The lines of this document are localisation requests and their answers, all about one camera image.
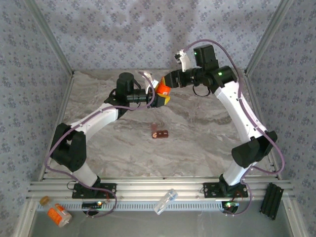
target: robotic arm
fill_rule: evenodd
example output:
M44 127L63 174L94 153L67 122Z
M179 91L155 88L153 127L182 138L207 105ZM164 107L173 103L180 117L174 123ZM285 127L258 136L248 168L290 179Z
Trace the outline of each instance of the robotic arm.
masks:
M160 107L166 105L170 100L171 88L186 87L188 85L199 86L203 84L212 94L222 102L237 127L242 144L232 149L233 162L221 176L219 181L220 189L224 194L231 195L240 185L240 179L248 168L266 156L271 148L271 143L257 130L260 128L273 141L277 140L274 131L268 132L258 121L255 114L244 100L246 110L251 118L257 122L254 127L243 112L238 98L239 83L229 66L219 67L215 57L214 48L205 45L194 49L194 55L199 68L188 69L190 61L185 53L176 55L176 59L182 62L182 69L175 70L158 81L152 79L151 75L145 73L155 88L155 97L150 107ZM142 89L134 79L133 74L122 73L117 80L117 87L114 89L104 103L93 113L70 125L64 123L56 128L52 147L56 142L72 127L79 127L72 131L55 149L51 158L57 163L66 166L79 181L90 187L98 188L100 178L92 172L86 163L86 142L101 128L119 119L127 109L108 109L109 106L129 106L130 103L148 103L153 96L153 92L146 83L146 88Z

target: gray marble surface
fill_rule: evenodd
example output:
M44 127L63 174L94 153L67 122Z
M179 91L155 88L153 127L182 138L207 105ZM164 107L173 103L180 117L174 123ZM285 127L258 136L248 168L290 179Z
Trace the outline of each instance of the gray marble surface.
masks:
M77 121L97 109L116 87L123 71L75 72L64 122ZM144 85L137 71L126 71ZM151 70L155 78L166 70ZM200 86L197 93L207 90ZM100 177L219 176L232 161L231 149L240 144L238 132L224 106L213 95L197 97L192 87L171 91L163 107L129 111L87 142L87 160ZM151 124L167 129L169 137L153 139ZM54 161L52 167L66 170ZM264 158L259 167L268 169ZM60 176L48 172L49 177Z

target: wall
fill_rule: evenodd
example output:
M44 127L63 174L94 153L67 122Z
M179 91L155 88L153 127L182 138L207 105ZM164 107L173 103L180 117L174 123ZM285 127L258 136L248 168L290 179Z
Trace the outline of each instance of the wall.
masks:
M21 0L0 1L0 236L39 175L69 76Z
M71 66L91 70L174 67L174 53L204 38L222 43L245 68L279 0L36 2Z
M316 236L316 3L295 0L251 75L269 129L278 133L311 236Z

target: blue floral wallpaper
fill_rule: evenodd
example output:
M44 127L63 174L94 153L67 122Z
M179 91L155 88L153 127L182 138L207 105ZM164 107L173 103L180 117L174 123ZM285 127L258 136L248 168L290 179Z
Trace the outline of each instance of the blue floral wallpaper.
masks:
M0 1L0 236L37 179L69 76L21 0Z
M270 129L278 133L307 228L316 236L316 2L295 0L250 75Z
M174 67L174 53L203 38L219 41L245 68L279 0L36 2L70 65L91 70Z

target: black mounting plate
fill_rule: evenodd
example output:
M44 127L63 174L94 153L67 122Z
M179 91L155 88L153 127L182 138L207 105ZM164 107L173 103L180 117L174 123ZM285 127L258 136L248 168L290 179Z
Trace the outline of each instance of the black mounting plate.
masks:
M116 194L117 184L115 183L100 183L98 188L107 189ZM107 193L110 199L114 198L111 193ZM87 189L83 187L81 184L75 184L73 189L73 199L88 199L88 198L96 198L96 199L106 199L107 194L102 191L95 192L94 190Z
M203 183L204 197L205 198L247 198L247 186L244 184L238 185L235 189L227 191L224 194L219 186L219 183Z

